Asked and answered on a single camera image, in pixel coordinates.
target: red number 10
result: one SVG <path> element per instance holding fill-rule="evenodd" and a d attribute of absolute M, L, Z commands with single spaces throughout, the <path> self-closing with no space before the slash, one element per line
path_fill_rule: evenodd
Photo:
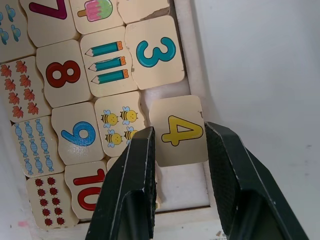
<path fill-rule="evenodd" d="M 95 184 L 102 183 L 105 179 L 105 172 L 103 169 L 98 169 L 96 171 L 97 175 L 94 176 L 85 176 L 73 179 L 73 184 L 76 186 L 79 185 L 87 185 L 87 184 Z M 78 203 L 79 205 L 88 211 L 94 211 L 96 208 L 96 203 L 87 203 L 85 202 L 85 197 L 90 195 L 98 195 L 100 194 L 101 187 L 88 187 L 83 189 L 78 194 Z"/>
<path fill-rule="evenodd" d="M 69 75 L 67 73 L 68 69 L 73 70 L 73 74 Z M 59 79 L 55 79 L 53 74 L 55 71 L 61 73 L 61 77 Z M 45 70 L 45 77 L 48 83 L 54 88 L 63 87 L 66 82 L 75 83 L 80 79 L 81 70 L 79 65 L 75 61 L 66 61 L 63 65 L 58 62 L 51 63 Z"/>

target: white surface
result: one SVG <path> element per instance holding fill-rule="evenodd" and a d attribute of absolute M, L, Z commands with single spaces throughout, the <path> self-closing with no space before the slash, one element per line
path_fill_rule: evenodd
<path fill-rule="evenodd" d="M 239 134 L 320 235 L 320 0 L 194 0 L 206 120 Z"/>

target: ladybug illustration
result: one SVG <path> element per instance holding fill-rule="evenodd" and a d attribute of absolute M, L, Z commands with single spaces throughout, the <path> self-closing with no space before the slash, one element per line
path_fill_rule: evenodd
<path fill-rule="evenodd" d="M 57 207 L 54 209 L 54 213 L 57 215 L 61 215 L 63 213 L 62 209 L 60 207 Z"/>
<path fill-rule="evenodd" d="M 40 197 L 43 197 L 44 195 L 46 195 L 46 191 L 40 188 L 40 189 L 38 189 L 38 195 Z"/>
<path fill-rule="evenodd" d="M 35 185 L 37 185 L 38 187 L 41 187 L 44 184 L 44 181 L 42 181 L 40 178 L 35 180 Z"/>
<path fill-rule="evenodd" d="M 43 206 L 43 207 L 45 207 L 45 206 L 48 205 L 48 201 L 45 200 L 45 199 L 41 199 L 41 200 L 40 200 L 40 205 Z"/>
<path fill-rule="evenodd" d="M 51 226 L 52 225 L 52 220 L 50 219 L 50 218 L 46 218 L 45 220 L 44 220 L 44 223 L 45 223 L 45 225 L 47 225 L 47 226 Z"/>
<path fill-rule="evenodd" d="M 55 187 L 50 188 L 51 195 L 57 195 L 58 190 Z"/>
<path fill-rule="evenodd" d="M 59 198 L 54 197 L 54 198 L 52 198 L 52 203 L 53 203 L 54 205 L 59 205 L 59 204 L 61 203 L 61 201 L 60 201 Z"/>
<path fill-rule="evenodd" d="M 56 180 L 53 178 L 53 177 L 48 177 L 48 184 L 49 185 L 53 185 L 53 184 L 55 184 L 56 183 Z"/>
<path fill-rule="evenodd" d="M 58 217 L 58 218 L 56 219 L 56 222 L 57 222 L 59 225 L 62 225 L 62 224 L 64 224 L 66 221 L 65 221 L 62 217 Z"/>
<path fill-rule="evenodd" d="M 47 216 L 49 216 L 51 214 L 51 211 L 49 209 L 45 208 L 45 209 L 42 210 L 42 214 L 43 214 L 43 216 L 47 217 Z"/>

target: red number 8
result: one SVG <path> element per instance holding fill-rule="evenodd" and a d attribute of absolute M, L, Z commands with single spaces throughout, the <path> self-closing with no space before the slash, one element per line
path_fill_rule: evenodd
<path fill-rule="evenodd" d="M 68 75 L 68 69 L 73 70 L 72 75 Z M 53 74 L 55 71 L 59 71 L 61 73 L 61 77 L 59 79 L 55 79 Z M 63 87 L 66 82 L 75 83 L 80 79 L 81 71 L 79 65 L 75 61 L 66 61 L 63 65 L 58 62 L 51 63 L 45 70 L 45 76 L 48 83 L 54 88 Z"/>

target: yellow number 4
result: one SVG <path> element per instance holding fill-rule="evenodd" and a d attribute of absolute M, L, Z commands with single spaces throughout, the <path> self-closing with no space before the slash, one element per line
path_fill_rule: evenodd
<path fill-rule="evenodd" d="M 178 146 L 180 141 L 199 139 L 204 134 L 203 128 L 195 123 L 189 122 L 176 116 L 169 116 L 169 133 L 162 135 L 161 139 L 164 143 L 170 143 Z M 187 131 L 178 131 L 178 126 L 189 129 Z"/>

